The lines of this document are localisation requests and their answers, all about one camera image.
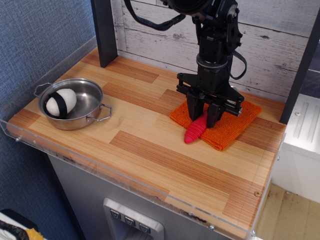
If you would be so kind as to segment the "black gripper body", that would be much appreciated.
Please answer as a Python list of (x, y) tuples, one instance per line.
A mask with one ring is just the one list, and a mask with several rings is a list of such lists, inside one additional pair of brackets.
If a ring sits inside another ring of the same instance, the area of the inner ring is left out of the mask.
[(244, 97), (233, 89), (229, 83), (231, 77), (232, 60), (224, 60), (223, 63), (210, 63), (197, 61), (198, 69), (196, 74), (178, 73), (177, 91), (185, 94), (190, 88), (209, 96), (223, 98), (243, 103)]

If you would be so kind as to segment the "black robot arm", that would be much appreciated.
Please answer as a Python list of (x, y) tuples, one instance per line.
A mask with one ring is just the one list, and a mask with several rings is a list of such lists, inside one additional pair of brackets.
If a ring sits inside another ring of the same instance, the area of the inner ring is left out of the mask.
[(165, 0), (164, 5), (189, 15), (195, 24), (199, 52), (197, 73), (179, 73), (177, 91), (186, 95), (188, 114), (197, 120), (208, 105), (207, 128), (213, 128), (224, 112), (239, 116), (244, 97), (231, 87), (229, 79), (244, 76), (231, 73), (233, 57), (245, 61), (236, 51), (242, 34), (238, 27), (235, 0)]

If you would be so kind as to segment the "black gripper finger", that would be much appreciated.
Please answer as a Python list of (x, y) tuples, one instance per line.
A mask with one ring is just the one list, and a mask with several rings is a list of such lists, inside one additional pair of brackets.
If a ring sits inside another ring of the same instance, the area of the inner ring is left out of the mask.
[(186, 95), (186, 102), (188, 108), (188, 114), (192, 121), (195, 121), (203, 114), (204, 111), (204, 93), (192, 93), (188, 92)]
[(224, 113), (224, 107), (218, 104), (211, 104), (207, 109), (207, 128), (213, 128), (218, 122)]

